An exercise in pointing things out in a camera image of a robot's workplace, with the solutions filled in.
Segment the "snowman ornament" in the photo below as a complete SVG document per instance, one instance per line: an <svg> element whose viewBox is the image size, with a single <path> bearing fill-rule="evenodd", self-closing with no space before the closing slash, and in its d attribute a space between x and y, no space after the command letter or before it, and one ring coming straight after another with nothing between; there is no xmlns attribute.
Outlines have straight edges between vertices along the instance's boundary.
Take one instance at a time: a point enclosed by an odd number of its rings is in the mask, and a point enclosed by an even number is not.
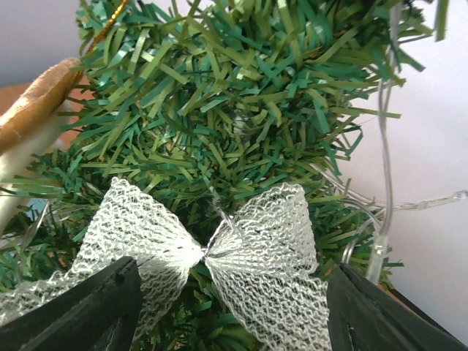
<svg viewBox="0 0 468 351"><path fill-rule="evenodd" d="M59 144L70 113L77 111L68 96L83 73L80 59L66 58L44 71L1 115L1 231L24 202L9 195L14 187L8 180L26 170L34 154L51 150Z"/></svg>

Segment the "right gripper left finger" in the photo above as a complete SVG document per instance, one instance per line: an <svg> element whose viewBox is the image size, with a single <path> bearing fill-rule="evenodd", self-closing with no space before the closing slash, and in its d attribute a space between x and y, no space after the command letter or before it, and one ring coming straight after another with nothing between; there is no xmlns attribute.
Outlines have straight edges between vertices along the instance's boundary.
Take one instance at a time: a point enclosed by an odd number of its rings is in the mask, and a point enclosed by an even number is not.
<svg viewBox="0 0 468 351"><path fill-rule="evenodd" d="M129 350L143 301L137 262L122 257L45 305L1 327L2 350Z"/></svg>

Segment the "small green christmas tree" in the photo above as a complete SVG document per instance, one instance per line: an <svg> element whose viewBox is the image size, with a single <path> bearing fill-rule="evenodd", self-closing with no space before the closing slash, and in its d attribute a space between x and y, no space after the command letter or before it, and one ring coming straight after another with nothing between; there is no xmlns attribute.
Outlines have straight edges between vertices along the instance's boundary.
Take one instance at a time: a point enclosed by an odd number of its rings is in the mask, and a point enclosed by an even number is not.
<svg viewBox="0 0 468 351"><path fill-rule="evenodd" d="M207 247L224 215L281 184L304 190L326 282L348 264L379 287L391 197L357 197L337 162L357 146L354 99L385 126L401 45L432 34L412 1L82 1L81 80L58 145L11 177L48 200L50 226L1 255L1 295L67 272L114 178L175 214ZM237 321L204 263L129 350L269 350Z"/></svg>

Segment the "clear angel ornament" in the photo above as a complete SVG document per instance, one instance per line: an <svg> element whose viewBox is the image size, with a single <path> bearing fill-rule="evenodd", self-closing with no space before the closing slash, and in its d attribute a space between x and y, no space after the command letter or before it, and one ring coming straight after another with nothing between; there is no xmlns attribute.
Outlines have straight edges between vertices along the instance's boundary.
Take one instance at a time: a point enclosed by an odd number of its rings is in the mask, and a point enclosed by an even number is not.
<svg viewBox="0 0 468 351"><path fill-rule="evenodd" d="M202 247L178 217L128 181L114 178L88 226L72 267L24 282L1 295L6 325L109 266L133 257L142 280L137 335L148 331L181 294L189 271L208 268L240 324L269 350L329 350L327 284L318 266L304 190L281 184L224 215Z"/></svg>

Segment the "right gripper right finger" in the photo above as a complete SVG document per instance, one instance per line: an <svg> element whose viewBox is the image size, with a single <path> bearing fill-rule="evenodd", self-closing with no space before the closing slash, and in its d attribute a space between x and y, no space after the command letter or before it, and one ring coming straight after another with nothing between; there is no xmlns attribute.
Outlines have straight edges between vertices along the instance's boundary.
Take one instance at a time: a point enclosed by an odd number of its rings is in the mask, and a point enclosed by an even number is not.
<svg viewBox="0 0 468 351"><path fill-rule="evenodd" d="M328 331L333 350L466 350L348 264L330 274Z"/></svg>

